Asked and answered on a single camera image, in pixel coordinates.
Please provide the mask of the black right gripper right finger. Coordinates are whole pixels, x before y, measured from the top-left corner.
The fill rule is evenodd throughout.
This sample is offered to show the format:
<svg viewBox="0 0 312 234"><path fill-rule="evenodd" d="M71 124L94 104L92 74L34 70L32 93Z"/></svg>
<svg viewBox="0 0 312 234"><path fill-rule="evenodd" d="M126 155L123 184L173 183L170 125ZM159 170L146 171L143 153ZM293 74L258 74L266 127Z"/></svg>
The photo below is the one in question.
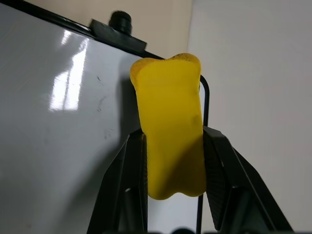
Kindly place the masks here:
<svg viewBox="0 0 312 234"><path fill-rule="evenodd" d="M257 170L218 130L203 128L207 198L218 232L291 232Z"/></svg>

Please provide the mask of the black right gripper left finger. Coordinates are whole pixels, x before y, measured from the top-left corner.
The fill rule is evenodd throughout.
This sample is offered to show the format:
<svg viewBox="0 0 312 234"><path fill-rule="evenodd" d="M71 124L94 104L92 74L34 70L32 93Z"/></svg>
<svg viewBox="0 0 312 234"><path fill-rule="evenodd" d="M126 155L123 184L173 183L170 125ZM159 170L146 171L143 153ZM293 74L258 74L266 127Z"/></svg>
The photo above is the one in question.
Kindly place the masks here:
<svg viewBox="0 0 312 234"><path fill-rule="evenodd" d="M103 175L89 232L145 232L148 227L146 136L126 138Z"/></svg>

